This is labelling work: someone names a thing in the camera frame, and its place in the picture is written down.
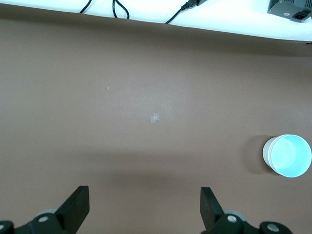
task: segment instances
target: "white cup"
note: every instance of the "white cup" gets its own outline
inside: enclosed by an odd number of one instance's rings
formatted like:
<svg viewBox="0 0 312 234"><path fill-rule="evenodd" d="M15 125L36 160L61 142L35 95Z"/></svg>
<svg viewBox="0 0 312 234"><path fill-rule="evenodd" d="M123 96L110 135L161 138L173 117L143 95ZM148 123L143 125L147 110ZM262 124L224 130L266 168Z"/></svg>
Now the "white cup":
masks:
<svg viewBox="0 0 312 234"><path fill-rule="evenodd" d="M263 147L264 161L278 174L298 177L310 167L312 153L300 136L281 135L267 141Z"/></svg>

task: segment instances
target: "paper cup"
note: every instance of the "paper cup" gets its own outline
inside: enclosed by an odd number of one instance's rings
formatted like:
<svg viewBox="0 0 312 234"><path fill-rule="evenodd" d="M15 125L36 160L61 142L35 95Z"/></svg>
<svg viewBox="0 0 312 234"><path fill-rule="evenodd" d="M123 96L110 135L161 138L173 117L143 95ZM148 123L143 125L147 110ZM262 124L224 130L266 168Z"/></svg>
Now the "paper cup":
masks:
<svg viewBox="0 0 312 234"><path fill-rule="evenodd" d="M285 177L298 177L310 167L312 153L309 144L300 136L273 137L263 147L264 161Z"/></svg>

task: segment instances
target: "gray power supply box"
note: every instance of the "gray power supply box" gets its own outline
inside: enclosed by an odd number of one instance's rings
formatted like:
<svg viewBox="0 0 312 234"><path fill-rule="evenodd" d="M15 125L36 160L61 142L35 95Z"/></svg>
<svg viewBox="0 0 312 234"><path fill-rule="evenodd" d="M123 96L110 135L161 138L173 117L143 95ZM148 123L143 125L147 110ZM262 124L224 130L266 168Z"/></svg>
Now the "gray power supply box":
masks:
<svg viewBox="0 0 312 234"><path fill-rule="evenodd" d="M271 0L268 13L303 22L312 16L312 0Z"/></svg>

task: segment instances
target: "round metal screw head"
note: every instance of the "round metal screw head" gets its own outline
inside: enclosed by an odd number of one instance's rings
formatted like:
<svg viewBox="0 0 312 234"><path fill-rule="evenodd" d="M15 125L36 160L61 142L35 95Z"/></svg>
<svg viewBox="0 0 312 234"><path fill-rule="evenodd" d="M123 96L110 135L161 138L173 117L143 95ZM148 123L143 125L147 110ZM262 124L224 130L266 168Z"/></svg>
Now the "round metal screw head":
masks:
<svg viewBox="0 0 312 234"><path fill-rule="evenodd" d="M40 219L38 219L38 222L39 222L39 223L43 223L43 222L47 221L48 219L49 219L48 216L43 216L43 217L41 217Z"/></svg>
<svg viewBox="0 0 312 234"><path fill-rule="evenodd" d="M278 231L279 231L279 228L278 228L275 224L272 224L272 223L268 224L268 225L267 225L267 228L268 228L270 231L272 231L272 232L278 232Z"/></svg>
<svg viewBox="0 0 312 234"><path fill-rule="evenodd" d="M231 223L236 223L237 222L237 218L233 215L229 215L228 216L228 221Z"/></svg>

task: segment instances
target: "silver bolt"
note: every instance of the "silver bolt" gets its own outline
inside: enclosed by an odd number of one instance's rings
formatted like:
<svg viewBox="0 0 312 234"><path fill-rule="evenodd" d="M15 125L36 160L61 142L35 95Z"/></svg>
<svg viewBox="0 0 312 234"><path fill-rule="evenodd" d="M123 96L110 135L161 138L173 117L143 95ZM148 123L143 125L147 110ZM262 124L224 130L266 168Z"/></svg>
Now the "silver bolt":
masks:
<svg viewBox="0 0 312 234"><path fill-rule="evenodd" d="M278 232L279 231L279 228L275 224L272 224L272 223L268 224L267 228L269 230L271 230L272 232Z"/></svg>
<svg viewBox="0 0 312 234"><path fill-rule="evenodd" d="M231 223L236 223L237 222L237 218L233 215L229 215L228 216L228 221Z"/></svg>
<svg viewBox="0 0 312 234"><path fill-rule="evenodd" d="M43 217L41 217L40 219L38 219L38 222L39 222L39 223L43 223L43 222L47 221L48 219L49 219L48 216L43 216Z"/></svg>

